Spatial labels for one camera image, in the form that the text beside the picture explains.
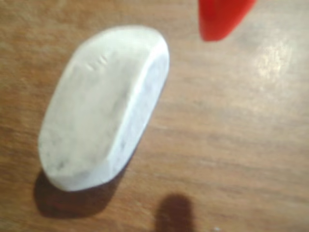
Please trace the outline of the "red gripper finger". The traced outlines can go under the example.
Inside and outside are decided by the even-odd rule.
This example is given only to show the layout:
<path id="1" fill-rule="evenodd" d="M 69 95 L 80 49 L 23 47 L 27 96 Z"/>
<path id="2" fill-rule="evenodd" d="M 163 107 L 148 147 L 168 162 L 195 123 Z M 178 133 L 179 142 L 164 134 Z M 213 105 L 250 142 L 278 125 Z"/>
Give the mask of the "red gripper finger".
<path id="1" fill-rule="evenodd" d="M 198 22 L 204 41 L 224 39 L 244 19 L 255 0 L 199 0 Z"/>

